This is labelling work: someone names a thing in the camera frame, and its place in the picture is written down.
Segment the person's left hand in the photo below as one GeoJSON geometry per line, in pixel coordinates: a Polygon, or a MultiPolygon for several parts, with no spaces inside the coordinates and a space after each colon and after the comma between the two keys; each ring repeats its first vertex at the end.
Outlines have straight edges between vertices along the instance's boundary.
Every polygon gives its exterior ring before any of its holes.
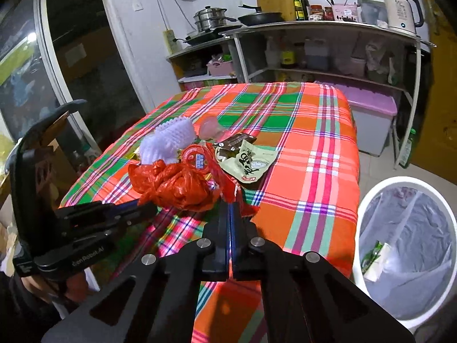
{"type": "Polygon", "coordinates": [[[65,291],[67,299],[77,304],[84,301],[90,294],[85,273],[78,273],[71,276],[66,280],[65,286],[63,286],[63,283],[57,283],[41,276],[27,276],[20,279],[28,292],[38,296],[47,303],[51,301],[51,297],[58,297],[60,296],[60,292],[63,291],[65,291]]]}

